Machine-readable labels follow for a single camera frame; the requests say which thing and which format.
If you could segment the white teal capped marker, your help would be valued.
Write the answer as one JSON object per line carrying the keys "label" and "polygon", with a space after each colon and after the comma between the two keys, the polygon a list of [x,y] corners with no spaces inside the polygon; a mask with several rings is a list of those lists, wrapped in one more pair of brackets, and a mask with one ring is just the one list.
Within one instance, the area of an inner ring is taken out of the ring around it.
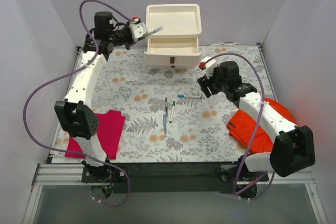
{"label": "white teal capped marker", "polygon": [[184,95],[184,94],[179,94],[177,97],[178,98],[183,98],[183,99],[202,99],[201,95]]}

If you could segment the white green pen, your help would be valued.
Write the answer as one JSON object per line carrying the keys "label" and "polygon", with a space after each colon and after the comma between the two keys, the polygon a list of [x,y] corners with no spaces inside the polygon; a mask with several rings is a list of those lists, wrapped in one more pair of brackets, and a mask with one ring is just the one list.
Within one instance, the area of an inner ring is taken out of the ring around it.
{"label": "white green pen", "polygon": [[169,116],[169,123],[172,123],[172,121],[173,121],[173,114],[174,114],[175,104],[176,104],[176,101],[173,101],[172,107],[171,107],[170,116]]}

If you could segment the dark blue pen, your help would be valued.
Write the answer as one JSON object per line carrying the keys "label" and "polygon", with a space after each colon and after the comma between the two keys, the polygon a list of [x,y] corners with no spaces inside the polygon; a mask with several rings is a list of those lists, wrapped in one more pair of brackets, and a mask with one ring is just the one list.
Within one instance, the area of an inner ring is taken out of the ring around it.
{"label": "dark blue pen", "polygon": [[165,97],[165,114],[168,115],[168,100],[167,97]]}

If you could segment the light blue translucent pen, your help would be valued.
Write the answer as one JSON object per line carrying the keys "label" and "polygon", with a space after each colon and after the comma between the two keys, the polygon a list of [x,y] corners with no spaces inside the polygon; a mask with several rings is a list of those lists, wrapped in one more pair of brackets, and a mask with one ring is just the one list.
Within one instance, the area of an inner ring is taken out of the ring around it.
{"label": "light blue translucent pen", "polygon": [[164,136],[167,137],[167,117],[166,114],[163,114],[163,130],[164,130]]}

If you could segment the white top drawer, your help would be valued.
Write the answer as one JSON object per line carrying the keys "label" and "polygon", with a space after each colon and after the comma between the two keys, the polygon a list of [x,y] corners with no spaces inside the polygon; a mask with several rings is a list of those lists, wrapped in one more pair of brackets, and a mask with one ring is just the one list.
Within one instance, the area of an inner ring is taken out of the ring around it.
{"label": "white top drawer", "polygon": [[144,54],[152,68],[194,68],[202,55],[198,38],[149,38]]}

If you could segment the blue capped white pen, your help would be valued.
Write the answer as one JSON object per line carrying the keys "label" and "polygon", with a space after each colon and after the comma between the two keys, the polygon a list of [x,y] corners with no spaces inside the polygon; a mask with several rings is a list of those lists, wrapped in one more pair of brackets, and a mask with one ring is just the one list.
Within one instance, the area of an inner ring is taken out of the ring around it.
{"label": "blue capped white pen", "polygon": [[147,32],[147,33],[144,35],[144,37],[147,37],[147,36],[156,34],[156,33],[160,32],[160,31],[162,31],[162,30],[163,30],[163,27],[160,26],[160,27],[158,27],[158,28],[153,29],[152,31]]}

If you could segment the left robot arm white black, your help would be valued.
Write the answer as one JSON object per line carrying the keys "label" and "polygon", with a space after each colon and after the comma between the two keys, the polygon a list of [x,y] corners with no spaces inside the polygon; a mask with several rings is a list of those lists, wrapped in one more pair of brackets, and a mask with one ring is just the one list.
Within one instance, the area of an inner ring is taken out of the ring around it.
{"label": "left robot arm white black", "polygon": [[129,49],[136,42],[136,29],[145,31],[140,20],[126,22],[119,29],[111,12],[97,12],[94,27],[86,35],[82,48],[81,65],[78,68],[69,92],[54,109],[61,128],[79,146],[69,154],[84,156],[83,165],[100,182],[111,178],[112,170],[106,165],[108,154],[103,150],[98,137],[99,118],[91,109],[93,91],[101,70],[107,64],[115,47]]}

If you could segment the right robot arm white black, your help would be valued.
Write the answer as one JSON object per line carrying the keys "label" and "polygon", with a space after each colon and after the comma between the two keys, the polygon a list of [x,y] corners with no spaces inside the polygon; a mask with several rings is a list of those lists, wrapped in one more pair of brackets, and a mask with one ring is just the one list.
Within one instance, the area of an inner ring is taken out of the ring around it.
{"label": "right robot arm white black", "polygon": [[271,105],[262,101],[261,94],[250,83],[244,83],[234,61],[218,64],[206,58],[199,64],[206,74],[197,82],[209,98],[222,92],[240,110],[247,113],[266,132],[273,143],[270,152],[249,154],[238,166],[238,176],[251,180],[257,172],[275,172],[281,177],[313,166],[316,162],[312,130],[285,119]]}

